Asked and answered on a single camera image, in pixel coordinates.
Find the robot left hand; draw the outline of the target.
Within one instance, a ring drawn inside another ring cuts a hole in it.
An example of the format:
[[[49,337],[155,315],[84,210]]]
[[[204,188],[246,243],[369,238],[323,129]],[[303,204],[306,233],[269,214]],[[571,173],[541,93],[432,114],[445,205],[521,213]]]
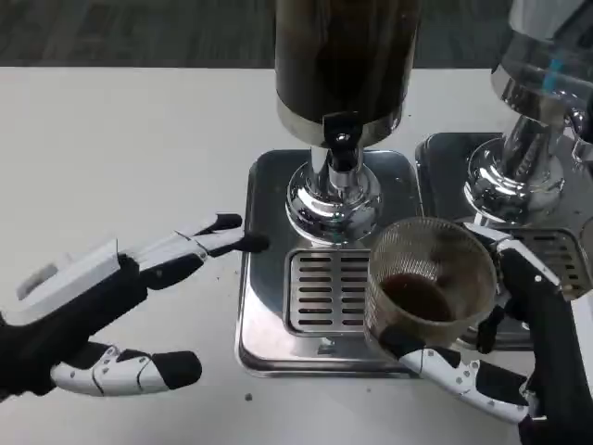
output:
[[[173,391],[195,384],[202,364],[192,351],[147,353],[92,336],[175,286],[207,260],[232,251],[260,253],[270,241],[249,233],[238,214],[219,213],[142,248],[110,240],[64,264],[49,263],[18,289],[19,305],[1,313],[1,398],[55,388],[92,397]]]

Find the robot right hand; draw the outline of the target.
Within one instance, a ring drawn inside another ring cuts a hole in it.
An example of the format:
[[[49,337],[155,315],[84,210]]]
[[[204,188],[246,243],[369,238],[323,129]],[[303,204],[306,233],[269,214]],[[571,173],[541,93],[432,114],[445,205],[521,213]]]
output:
[[[592,440],[592,317],[514,235],[474,223],[411,218],[372,249],[364,310],[368,340],[419,377],[518,428],[524,444]],[[471,325],[481,343],[510,316],[528,325],[526,376],[452,348]]]

